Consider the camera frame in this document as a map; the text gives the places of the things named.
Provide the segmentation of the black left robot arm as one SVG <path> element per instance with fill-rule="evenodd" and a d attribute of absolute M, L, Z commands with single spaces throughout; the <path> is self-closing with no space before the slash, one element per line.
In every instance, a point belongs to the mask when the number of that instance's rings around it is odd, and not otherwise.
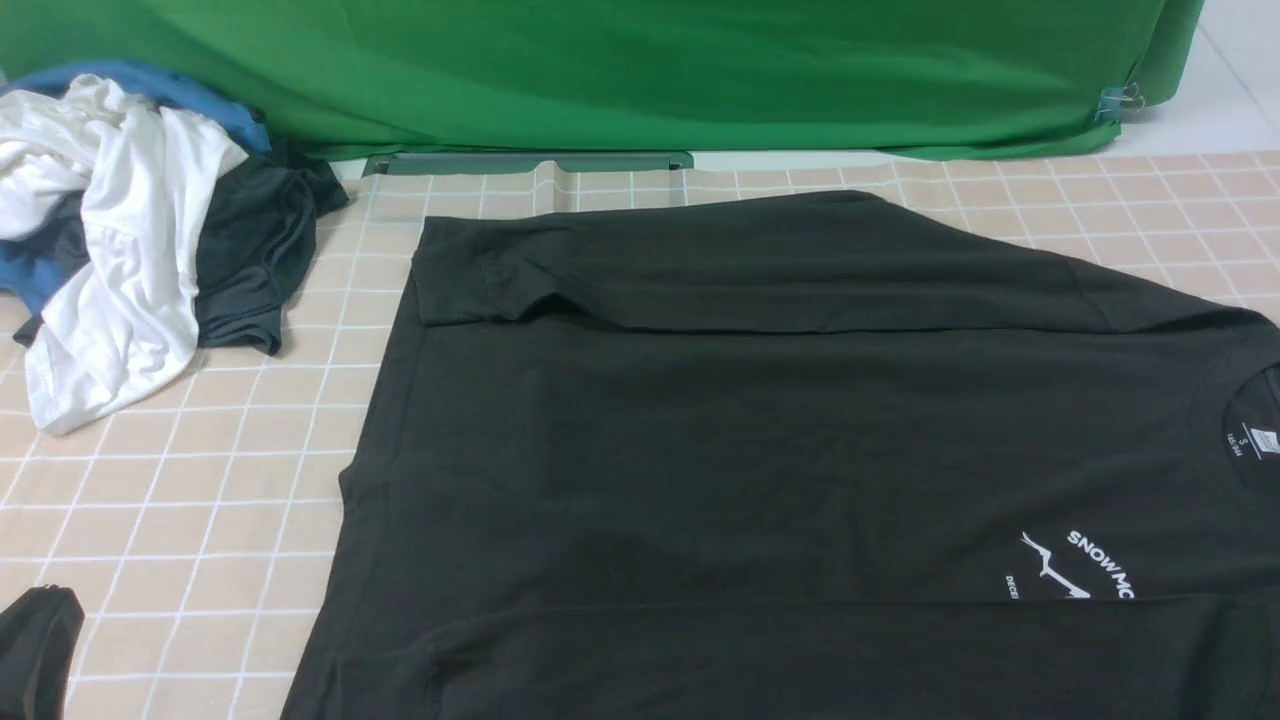
<path fill-rule="evenodd" d="M 76 592 L 27 589 L 1 614 L 1 717 L 61 719 L 84 621 Z"/>

